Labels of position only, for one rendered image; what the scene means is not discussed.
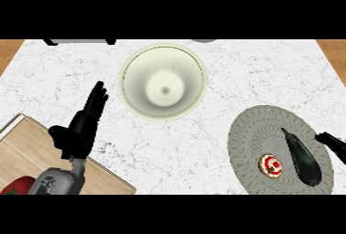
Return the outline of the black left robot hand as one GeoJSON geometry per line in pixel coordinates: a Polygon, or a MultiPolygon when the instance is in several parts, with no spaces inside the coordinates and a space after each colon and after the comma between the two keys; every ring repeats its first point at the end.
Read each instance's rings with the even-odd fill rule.
{"type": "Polygon", "coordinates": [[[49,128],[55,148],[62,151],[62,159],[86,159],[92,151],[98,124],[108,100],[107,88],[99,81],[87,96],[86,106],[71,119],[70,127],[55,125],[49,128]]]}

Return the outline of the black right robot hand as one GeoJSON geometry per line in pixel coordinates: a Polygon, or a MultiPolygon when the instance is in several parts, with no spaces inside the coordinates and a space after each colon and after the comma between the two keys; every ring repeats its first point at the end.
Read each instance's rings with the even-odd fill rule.
{"type": "Polygon", "coordinates": [[[346,143],[342,142],[330,133],[317,134],[315,139],[330,148],[342,163],[346,164],[346,143]]]}

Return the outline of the red and white cupcake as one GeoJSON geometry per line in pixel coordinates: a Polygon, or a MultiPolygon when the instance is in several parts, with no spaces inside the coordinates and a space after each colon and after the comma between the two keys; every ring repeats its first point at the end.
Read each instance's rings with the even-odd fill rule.
{"type": "Polygon", "coordinates": [[[259,159],[259,170],[271,179],[278,179],[283,174],[283,164],[272,154],[265,154],[259,159]]]}

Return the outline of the grey round placemat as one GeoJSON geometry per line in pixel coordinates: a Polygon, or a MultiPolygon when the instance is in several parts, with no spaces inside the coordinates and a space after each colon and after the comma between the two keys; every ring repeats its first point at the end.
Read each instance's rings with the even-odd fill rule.
{"type": "Polygon", "coordinates": [[[334,187],[334,170],[324,145],[315,140],[315,131],[290,111],[271,105],[244,110],[228,133],[228,156],[237,178],[250,195],[328,195],[334,187]],[[322,170],[322,181],[308,186],[296,173],[285,134],[293,133],[312,153],[322,170]],[[283,174],[269,178],[259,169],[260,157],[272,154],[283,164],[283,174]]]}

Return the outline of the pale green bowl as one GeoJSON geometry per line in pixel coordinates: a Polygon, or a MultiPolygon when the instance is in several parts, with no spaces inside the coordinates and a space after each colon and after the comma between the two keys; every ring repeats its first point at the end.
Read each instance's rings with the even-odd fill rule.
{"type": "Polygon", "coordinates": [[[179,119],[197,107],[207,88],[207,70],[195,52],[154,44],[129,57],[118,74],[118,94],[141,118],[179,119]]]}

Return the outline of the dark green eggplant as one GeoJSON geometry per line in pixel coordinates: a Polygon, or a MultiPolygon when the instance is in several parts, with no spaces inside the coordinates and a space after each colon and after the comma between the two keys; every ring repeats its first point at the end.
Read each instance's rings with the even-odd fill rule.
{"type": "Polygon", "coordinates": [[[285,129],[281,129],[285,135],[287,146],[291,153],[291,161],[294,165],[296,174],[300,181],[308,186],[317,186],[322,181],[322,170],[311,151],[306,149],[297,136],[285,129]]]}

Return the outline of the wooden cutting board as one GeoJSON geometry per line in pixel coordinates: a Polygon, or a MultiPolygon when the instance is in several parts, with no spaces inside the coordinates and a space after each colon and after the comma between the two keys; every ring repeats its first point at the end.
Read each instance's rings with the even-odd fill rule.
{"type": "MultiPolygon", "coordinates": [[[[46,127],[19,113],[0,129],[0,191],[19,177],[39,177],[50,167],[71,170],[71,163],[61,159],[46,127]]],[[[81,193],[133,195],[135,187],[87,158],[81,193]]]]}

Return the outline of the red tomato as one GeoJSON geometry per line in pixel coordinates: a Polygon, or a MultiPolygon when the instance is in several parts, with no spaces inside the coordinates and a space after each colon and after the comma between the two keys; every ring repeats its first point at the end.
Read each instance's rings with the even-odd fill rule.
{"type": "Polygon", "coordinates": [[[31,176],[19,177],[2,190],[0,195],[25,195],[36,182],[31,176]]]}

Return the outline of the grey appliance with black feet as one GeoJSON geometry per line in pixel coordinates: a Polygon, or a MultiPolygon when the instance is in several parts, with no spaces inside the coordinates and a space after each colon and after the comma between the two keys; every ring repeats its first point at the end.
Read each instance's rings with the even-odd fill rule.
{"type": "Polygon", "coordinates": [[[59,44],[107,44],[115,45],[115,39],[43,39],[47,46],[58,46],[59,44]]]}

